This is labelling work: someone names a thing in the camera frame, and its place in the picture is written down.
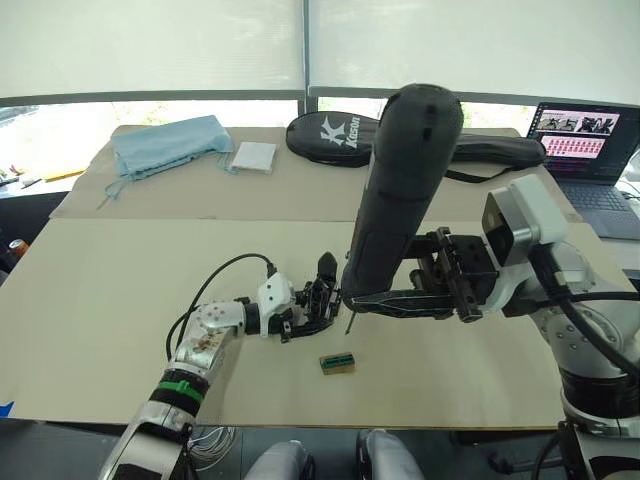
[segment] laptop keyboard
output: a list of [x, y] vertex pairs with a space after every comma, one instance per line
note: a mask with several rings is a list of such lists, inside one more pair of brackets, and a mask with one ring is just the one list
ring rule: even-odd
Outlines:
[[629, 209], [625, 205], [624, 199], [615, 195], [612, 188], [597, 188], [593, 186], [562, 185], [562, 191], [577, 208], [591, 210], [615, 210], [626, 211]]

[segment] laptop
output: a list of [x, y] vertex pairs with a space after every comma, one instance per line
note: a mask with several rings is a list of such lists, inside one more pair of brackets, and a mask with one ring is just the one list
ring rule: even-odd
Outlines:
[[541, 103], [529, 128], [545, 167], [600, 237], [640, 240], [640, 220], [614, 187], [640, 145], [640, 108]]

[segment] window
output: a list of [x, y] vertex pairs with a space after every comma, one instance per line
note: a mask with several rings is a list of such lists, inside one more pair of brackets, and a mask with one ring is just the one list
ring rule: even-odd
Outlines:
[[526, 137], [536, 107], [495, 103], [462, 103], [465, 128], [515, 128]]
[[318, 110], [356, 113], [379, 119], [386, 103], [386, 98], [320, 97], [318, 98]]
[[0, 109], [0, 170], [29, 177], [86, 168], [119, 125], [161, 125], [215, 115], [225, 127], [285, 127], [295, 100], [103, 102]]

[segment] white paper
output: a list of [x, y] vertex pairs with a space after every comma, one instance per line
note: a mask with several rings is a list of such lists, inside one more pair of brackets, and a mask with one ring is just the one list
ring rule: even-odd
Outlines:
[[244, 168], [271, 173], [273, 155], [276, 152], [274, 143], [242, 142], [236, 153], [231, 168]]

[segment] logo on bag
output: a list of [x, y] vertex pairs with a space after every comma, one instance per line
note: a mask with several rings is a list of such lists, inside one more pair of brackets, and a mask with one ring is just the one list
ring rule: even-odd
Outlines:
[[358, 147], [358, 130], [360, 129], [360, 117], [353, 117], [351, 119], [348, 135], [344, 131], [344, 122], [339, 127], [333, 128], [329, 123], [329, 117], [324, 117], [322, 128], [324, 129], [324, 132], [320, 132], [321, 139], [328, 140], [329, 142], [333, 142], [336, 145], [340, 146], [345, 143], [351, 148]]

